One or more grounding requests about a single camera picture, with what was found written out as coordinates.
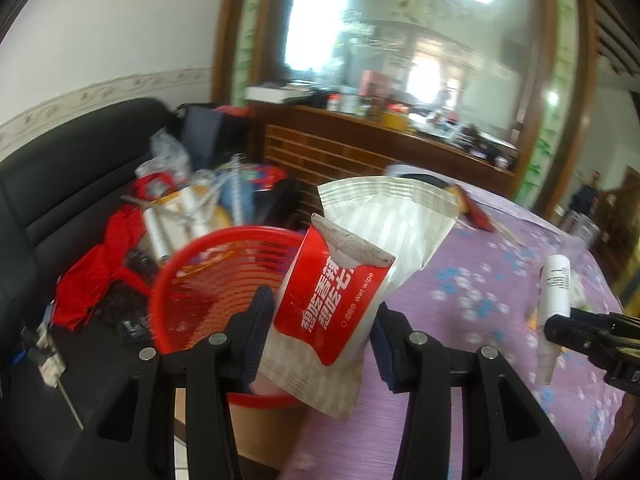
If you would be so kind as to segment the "person's right hand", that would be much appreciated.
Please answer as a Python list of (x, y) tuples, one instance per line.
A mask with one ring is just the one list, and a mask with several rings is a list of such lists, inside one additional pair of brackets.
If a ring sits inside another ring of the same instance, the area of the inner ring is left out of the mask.
[(626, 439), (631, 435), (631, 431), (639, 421), (639, 398), (630, 393), (625, 393), (622, 404), (618, 409), (615, 419), (614, 428), (606, 440), (605, 447), (601, 454), (597, 473), (604, 471), (605, 468), (612, 463), (615, 455), (620, 452)]

